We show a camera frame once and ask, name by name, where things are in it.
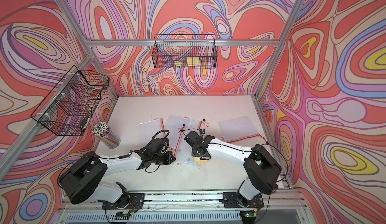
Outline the yellow microfiber cloth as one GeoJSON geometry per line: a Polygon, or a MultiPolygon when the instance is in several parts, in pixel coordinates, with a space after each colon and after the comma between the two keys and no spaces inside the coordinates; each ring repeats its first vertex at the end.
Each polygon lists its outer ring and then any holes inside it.
{"type": "Polygon", "coordinates": [[[208,158],[202,158],[202,157],[193,157],[193,160],[194,162],[197,164],[197,165],[202,165],[202,164],[205,164],[207,163],[210,159],[208,158]]]}

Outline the clear mesh document bag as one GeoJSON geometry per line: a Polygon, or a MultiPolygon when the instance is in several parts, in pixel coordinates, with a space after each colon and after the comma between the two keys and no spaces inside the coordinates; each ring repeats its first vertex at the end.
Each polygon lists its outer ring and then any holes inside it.
{"type": "Polygon", "coordinates": [[[266,138],[258,131],[249,116],[242,116],[218,122],[220,140],[233,143],[249,138],[261,138],[266,143],[266,138]]]}
{"type": "Polygon", "coordinates": [[[182,140],[179,145],[176,163],[179,166],[193,166],[200,168],[200,165],[194,161],[194,157],[192,156],[192,147],[184,140],[182,140]]]}
{"type": "Polygon", "coordinates": [[[170,141],[169,149],[177,151],[179,145],[183,139],[183,132],[188,133],[190,130],[201,129],[209,127],[210,125],[205,120],[195,120],[188,117],[170,115],[167,119],[165,129],[169,130],[169,136],[167,137],[170,141]]]}
{"type": "Polygon", "coordinates": [[[141,146],[148,144],[154,134],[163,129],[162,118],[138,124],[139,144],[141,146]]]}

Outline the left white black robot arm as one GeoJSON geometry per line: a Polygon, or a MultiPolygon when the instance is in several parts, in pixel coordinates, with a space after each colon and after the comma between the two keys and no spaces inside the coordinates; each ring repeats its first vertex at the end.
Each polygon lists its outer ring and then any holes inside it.
{"type": "Polygon", "coordinates": [[[176,158],[168,146],[169,139],[164,137],[153,138],[143,148],[121,156],[99,156],[88,152],[59,174],[58,186],[72,204],[99,201],[107,202],[116,209],[132,206],[139,210],[140,205],[134,204],[126,187],[120,182],[108,180],[108,176],[124,171],[147,170],[151,165],[170,165],[176,158]]]}

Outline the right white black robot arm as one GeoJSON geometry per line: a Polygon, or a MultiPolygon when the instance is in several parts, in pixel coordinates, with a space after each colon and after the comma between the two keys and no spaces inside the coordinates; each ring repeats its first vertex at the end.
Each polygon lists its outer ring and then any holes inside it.
{"type": "Polygon", "coordinates": [[[250,201],[259,194],[271,195],[278,189],[276,182],[282,168],[265,145],[241,147],[212,135],[201,136],[195,131],[190,131],[184,141],[191,147],[192,156],[199,161],[221,158],[243,166],[247,179],[238,190],[243,200],[250,201]]]}

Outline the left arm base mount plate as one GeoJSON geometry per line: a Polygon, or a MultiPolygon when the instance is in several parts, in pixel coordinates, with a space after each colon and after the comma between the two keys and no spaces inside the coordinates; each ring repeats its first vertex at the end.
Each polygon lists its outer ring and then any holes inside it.
{"type": "Polygon", "coordinates": [[[104,201],[103,210],[141,210],[144,205],[144,193],[124,193],[114,203],[104,201]]]}

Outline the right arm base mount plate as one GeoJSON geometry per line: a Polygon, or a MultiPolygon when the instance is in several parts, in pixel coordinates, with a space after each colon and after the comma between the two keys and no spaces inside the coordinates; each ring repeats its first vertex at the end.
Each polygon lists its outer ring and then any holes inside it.
{"type": "Polygon", "coordinates": [[[254,208],[259,210],[264,207],[261,193],[248,200],[238,192],[223,192],[223,199],[219,202],[223,203],[226,209],[254,208]]]}

